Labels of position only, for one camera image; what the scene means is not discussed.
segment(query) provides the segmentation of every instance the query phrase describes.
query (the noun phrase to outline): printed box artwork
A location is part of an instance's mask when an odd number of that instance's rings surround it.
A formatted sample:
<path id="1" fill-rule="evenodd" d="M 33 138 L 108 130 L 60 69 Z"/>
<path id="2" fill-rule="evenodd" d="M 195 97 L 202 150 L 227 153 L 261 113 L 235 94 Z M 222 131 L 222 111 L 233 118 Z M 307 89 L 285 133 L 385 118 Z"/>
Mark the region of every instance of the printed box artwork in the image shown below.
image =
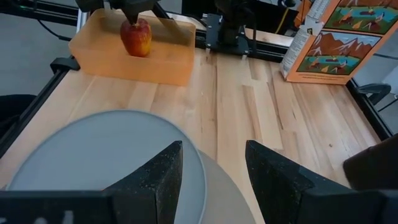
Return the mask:
<path id="1" fill-rule="evenodd" d="M 398 0 L 317 0 L 281 72 L 287 81 L 345 84 L 398 28 Z"/>

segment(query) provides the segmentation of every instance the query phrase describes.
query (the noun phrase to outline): gray floor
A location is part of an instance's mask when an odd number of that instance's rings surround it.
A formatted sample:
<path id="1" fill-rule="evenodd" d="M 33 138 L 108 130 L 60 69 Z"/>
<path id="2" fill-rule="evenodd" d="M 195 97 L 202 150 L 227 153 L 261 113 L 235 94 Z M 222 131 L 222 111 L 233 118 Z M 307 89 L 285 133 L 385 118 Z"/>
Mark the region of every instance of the gray floor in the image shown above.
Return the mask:
<path id="1" fill-rule="evenodd" d="M 52 0 L 61 4 L 76 5 L 74 0 Z M 263 0 L 276 3 L 276 0 Z M 180 12 L 181 0 L 162 0 L 161 5 L 168 11 Z M 73 37 L 75 27 L 46 23 L 54 32 Z M 70 55 L 68 43 L 58 40 L 33 19 L 0 14 L 0 95 L 38 94 L 52 76 L 49 67 L 56 57 Z M 382 47 L 381 54 L 398 57 L 398 33 Z M 365 85 L 377 83 L 398 66 L 398 61 L 373 57 L 355 76 L 356 81 Z M 376 107 L 381 108 L 394 97 L 388 96 Z M 381 115 L 393 132 L 398 133 L 398 102 Z"/>

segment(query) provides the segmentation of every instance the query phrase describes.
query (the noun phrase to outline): apple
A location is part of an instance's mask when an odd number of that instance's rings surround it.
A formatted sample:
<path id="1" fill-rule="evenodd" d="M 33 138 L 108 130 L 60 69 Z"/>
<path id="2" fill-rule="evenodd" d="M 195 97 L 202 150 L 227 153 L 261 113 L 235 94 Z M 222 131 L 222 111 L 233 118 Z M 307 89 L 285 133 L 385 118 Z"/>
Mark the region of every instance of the apple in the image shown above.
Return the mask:
<path id="1" fill-rule="evenodd" d="M 134 24 L 124 21 L 120 27 L 120 38 L 129 55 L 146 57 L 149 54 L 152 31 L 145 19 L 140 18 Z"/>

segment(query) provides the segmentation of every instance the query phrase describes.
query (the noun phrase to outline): wooden table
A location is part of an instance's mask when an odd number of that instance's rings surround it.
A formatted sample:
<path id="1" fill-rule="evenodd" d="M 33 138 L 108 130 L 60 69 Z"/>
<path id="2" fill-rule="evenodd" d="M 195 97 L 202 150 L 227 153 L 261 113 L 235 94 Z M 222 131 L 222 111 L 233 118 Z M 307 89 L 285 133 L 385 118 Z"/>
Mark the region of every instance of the wooden table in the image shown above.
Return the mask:
<path id="1" fill-rule="evenodd" d="M 261 32 L 258 39 L 283 45 L 292 41 Z M 379 142 L 345 86 L 289 83 L 282 79 L 277 63 L 207 55 L 200 49 L 195 54 L 186 87 L 70 71 L 0 160 L 0 186 L 62 126 L 99 111 L 137 109 L 182 128 L 228 173 L 256 222 L 264 223 L 246 169 L 246 140 L 255 139 L 347 186 L 343 161 Z"/>

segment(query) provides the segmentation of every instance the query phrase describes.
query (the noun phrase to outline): orange plastic box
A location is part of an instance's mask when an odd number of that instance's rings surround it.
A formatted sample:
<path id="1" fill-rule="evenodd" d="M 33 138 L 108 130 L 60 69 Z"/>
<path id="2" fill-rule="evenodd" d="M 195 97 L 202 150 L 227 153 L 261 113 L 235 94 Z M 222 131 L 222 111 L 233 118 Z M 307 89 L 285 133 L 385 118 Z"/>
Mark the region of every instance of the orange plastic box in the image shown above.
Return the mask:
<path id="1" fill-rule="evenodd" d="M 130 56 L 120 38 L 124 14 L 96 10 L 70 41 L 69 49 L 81 69 L 92 75 L 144 82 L 187 85 L 193 69 L 196 27 L 176 22 L 179 32 L 164 24 L 175 21 L 139 16 L 152 29 L 152 47 L 146 58 Z"/>

